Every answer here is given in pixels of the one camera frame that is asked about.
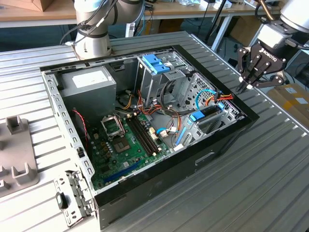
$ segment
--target aluminum table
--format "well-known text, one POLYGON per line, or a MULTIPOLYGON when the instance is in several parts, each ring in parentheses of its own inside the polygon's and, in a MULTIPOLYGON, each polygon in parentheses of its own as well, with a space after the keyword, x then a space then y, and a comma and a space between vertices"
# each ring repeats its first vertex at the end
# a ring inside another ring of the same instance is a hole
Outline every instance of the aluminum table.
MULTIPOLYGON (((186 32, 112 41, 117 54, 180 44, 226 86, 237 72, 186 32)), ((0 122, 29 120, 39 170, 37 185, 0 199, 3 231, 66 231, 53 179, 75 166, 56 124, 39 67, 76 60, 71 47, 0 53, 0 122)), ((227 153, 119 219, 108 232, 301 231, 309 225, 307 131, 257 90, 239 95, 260 119, 227 153)), ((87 218, 72 231, 97 231, 87 218)))

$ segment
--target blue cable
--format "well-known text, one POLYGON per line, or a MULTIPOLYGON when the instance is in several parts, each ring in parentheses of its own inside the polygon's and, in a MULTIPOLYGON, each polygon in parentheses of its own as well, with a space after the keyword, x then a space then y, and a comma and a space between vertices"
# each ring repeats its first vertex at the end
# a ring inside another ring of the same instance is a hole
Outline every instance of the blue cable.
POLYGON ((212 90, 212 89, 203 89, 202 91, 200 91, 198 94, 197 94, 197 97, 195 98, 195 105, 197 105, 197 109, 199 110, 199 106, 198 106, 198 98, 199 96, 201 95, 202 92, 210 92, 212 94, 216 94, 216 91, 212 90))
POLYGON ((158 129, 158 130, 156 131, 156 133, 159 134, 161 131, 164 131, 164 130, 171 131, 171 130, 169 130, 169 129, 167 129, 167 128, 160 128, 160 129, 158 129))
POLYGON ((164 130, 166 130, 166 128, 160 128, 156 131, 156 133, 159 134, 161 131, 164 131, 164 130))
POLYGON ((141 28, 141 30, 139 31, 137 36, 139 36, 141 34, 141 32, 144 30, 144 27, 145 27, 145 16, 143 15, 143 27, 141 28))

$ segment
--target wooden table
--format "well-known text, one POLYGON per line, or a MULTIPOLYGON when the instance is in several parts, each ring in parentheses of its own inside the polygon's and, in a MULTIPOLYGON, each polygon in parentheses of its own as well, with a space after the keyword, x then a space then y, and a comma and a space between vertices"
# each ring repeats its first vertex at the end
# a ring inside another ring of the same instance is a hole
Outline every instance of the wooden table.
MULTIPOLYGON (((197 18, 203 17, 206 8, 195 4, 194 6, 183 6, 177 2, 157 2, 154 4, 153 20, 172 18, 197 18)), ((209 7, 205 17, 214 17, 217 10, 209 7)), ((217 38, 212 46, 215 51, 233 16, 254 15, 254 8, 246 4, 233 4, 231 8, 223 9, 220 16, 225 17, 220 27, 217 38)), ((150 19, 151 14, 145 11, 145 20, 150 19)), ((32 27, 49 25, 76 24, 76 13, 72 0, 54 0, 45 12, 37 12, 12 6, 0 5, 0 28, 32 27)), ((126 37, 131 31, 130 24, 126 27, 126 37)))

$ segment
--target white label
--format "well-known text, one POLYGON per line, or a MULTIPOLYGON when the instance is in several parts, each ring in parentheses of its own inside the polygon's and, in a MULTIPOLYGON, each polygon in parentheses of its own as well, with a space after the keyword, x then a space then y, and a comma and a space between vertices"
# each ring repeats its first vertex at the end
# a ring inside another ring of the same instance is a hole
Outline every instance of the white label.
POLYGON ((308 104, 308 102, 303 99, 303 98, 296 98, 296 100, 300 103, 300 104, 308 104))
POLYGON ((107 81, 107 78, 102 71, 96 71, 74 76, 72 80, 77 88, 82 88, 107 81))
POLYGON ((167 66, 167 67, 168 66, 173 66, 170 62, 166 62, 166 63, 164 63, 164 65, 167 66))
POLYGON ((286 91, 288 91, 289 93, 297 93, 295 89, 293 88, 285 88, 286 91))

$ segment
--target motherboard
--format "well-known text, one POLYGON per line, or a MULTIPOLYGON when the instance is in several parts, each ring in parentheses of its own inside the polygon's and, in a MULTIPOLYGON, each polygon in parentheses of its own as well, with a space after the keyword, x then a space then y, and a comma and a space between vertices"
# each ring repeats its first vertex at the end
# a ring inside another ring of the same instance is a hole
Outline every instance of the motherboard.
POLYGON ((108 120, 104 126, 99 124, 88 130, 91 138, 89 151, 96 170, 92 177, 95 190, 156 162, 171 152, 159 138, 155 141, 152 139, 149 132, 151 125, 145 115, 119 118, 116 122, 108 120), (124 134, 111 138, 110 135, 121 127, 124 134))

